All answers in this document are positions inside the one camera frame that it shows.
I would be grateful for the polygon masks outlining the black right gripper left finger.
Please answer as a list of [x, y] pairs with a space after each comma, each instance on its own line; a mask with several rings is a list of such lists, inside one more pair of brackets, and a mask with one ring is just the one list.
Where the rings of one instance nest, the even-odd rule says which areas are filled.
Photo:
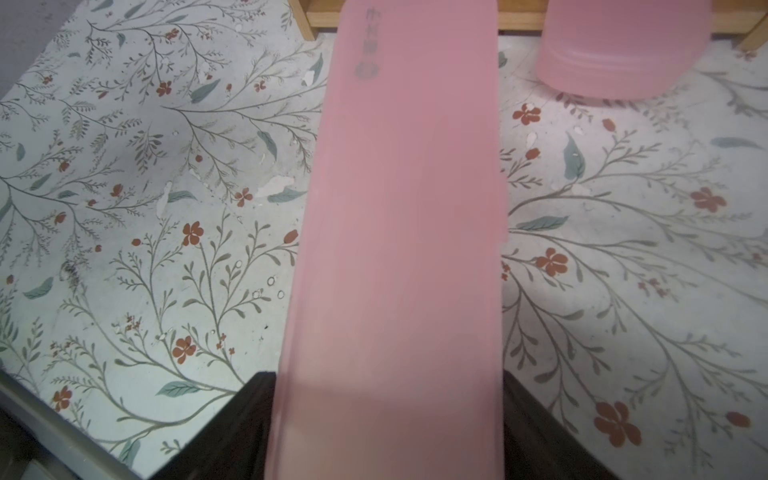
[[255, 374], [155, 479], [262, 480], [276, 374]]

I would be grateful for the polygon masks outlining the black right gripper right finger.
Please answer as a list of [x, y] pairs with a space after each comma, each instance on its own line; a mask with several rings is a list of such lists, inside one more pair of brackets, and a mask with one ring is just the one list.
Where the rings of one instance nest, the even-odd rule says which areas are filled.
[[507, 480], [617, 478], [508, 371], [502, 404]]

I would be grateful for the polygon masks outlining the pink pencil case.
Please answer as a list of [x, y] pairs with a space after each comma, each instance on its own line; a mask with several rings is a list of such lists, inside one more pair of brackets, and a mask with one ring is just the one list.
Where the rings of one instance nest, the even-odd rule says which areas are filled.
[[348, 1], [269, 479], [504, 475], [497, 5]]
[[652, 98], [699, 60], [712, 17], [712, 3], [701, 0], [550, 1], [536, 75], [589, 98]]

